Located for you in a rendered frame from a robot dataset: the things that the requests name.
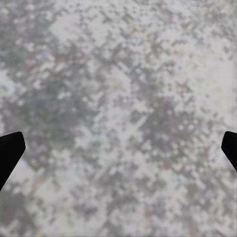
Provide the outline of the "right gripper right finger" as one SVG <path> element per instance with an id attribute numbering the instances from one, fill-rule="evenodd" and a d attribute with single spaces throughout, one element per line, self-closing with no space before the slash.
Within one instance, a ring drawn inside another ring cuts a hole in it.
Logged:
<path id="1" fill-rule="evenodd" d="M 221 148 L 237 171 L 237 133 L 226 131 Z"/>

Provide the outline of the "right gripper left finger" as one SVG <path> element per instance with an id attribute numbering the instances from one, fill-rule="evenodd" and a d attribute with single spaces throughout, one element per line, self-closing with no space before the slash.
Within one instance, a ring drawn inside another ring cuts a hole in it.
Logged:
<path id="1" fill-rule="evenodd" d="M 0 137 L 0 191 L 25 150 L 21 131 Z"/>

